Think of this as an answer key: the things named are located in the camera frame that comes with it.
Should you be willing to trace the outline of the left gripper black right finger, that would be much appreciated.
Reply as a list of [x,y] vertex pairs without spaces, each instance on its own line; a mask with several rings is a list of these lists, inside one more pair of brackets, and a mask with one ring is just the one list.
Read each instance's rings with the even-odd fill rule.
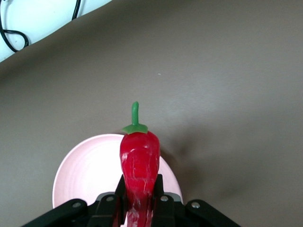
[[180,196],[172,192],[164,192],[161,174],[157,176],[152,201],[152,227],[189,226],[189,219],[185,217],[185,207]]

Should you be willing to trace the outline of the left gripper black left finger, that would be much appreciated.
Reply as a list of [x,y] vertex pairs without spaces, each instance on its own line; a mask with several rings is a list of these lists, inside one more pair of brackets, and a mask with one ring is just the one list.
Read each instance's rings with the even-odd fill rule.
[[89,227],[121,227],[125,224],[125,180],[121,175],[114,192],[100,194]]

